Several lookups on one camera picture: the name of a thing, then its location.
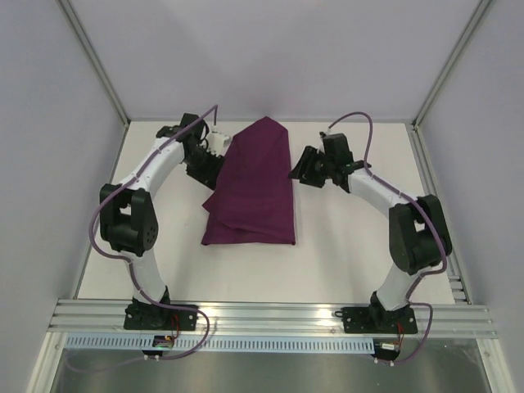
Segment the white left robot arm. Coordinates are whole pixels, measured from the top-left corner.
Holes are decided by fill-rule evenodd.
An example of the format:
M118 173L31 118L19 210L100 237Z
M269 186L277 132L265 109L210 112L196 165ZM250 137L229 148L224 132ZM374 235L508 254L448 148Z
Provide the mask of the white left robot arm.
M93 248L108 259L128 265L133 301L145 305L142 317L153 328L166 326L172 316L169 290L158 270L154 245L159 235L154 198L178 165L186 174L214 190L224 164L223 150L231 138L209 125L202 116L184 114L179 124L164 126L156 133L146 157L117 184L105 184L94 218L103 241L114 251L103 251L90 229Z

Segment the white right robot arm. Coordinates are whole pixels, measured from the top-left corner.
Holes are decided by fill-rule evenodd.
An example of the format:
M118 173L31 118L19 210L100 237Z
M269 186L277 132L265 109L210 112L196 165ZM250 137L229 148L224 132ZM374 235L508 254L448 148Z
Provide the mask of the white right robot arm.
M388 219L392 266L372 295L368 319L376 330L389 331L415 283L452 251L442 205L433 194L410 196L379 178L366 161L354 159L344 134L323 133L321 140L321 148L305 147L289 178L317 188L331 180Z

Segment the purple cloth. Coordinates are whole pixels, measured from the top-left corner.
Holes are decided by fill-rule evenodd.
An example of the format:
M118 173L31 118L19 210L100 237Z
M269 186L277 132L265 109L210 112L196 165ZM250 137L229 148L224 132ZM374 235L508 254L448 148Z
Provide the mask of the purple cloth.
M294 196L288 131L269 117L233 136L208 212L204 246L294 245Z

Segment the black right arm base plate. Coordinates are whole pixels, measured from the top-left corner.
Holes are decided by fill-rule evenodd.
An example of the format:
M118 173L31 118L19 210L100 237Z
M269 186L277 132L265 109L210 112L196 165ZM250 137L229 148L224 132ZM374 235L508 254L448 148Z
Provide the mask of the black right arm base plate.
M384 311L378 305L343 307L334 312L343 323L347 334L397 334L413 335L418 326L409 306L396 311Z

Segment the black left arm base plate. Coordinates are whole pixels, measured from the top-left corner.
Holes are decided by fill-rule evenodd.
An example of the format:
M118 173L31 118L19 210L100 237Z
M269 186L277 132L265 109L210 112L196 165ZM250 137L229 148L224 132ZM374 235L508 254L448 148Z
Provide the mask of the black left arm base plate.
M136 299L125 309L124 330L192 332L196 329L197 306L166 309Z

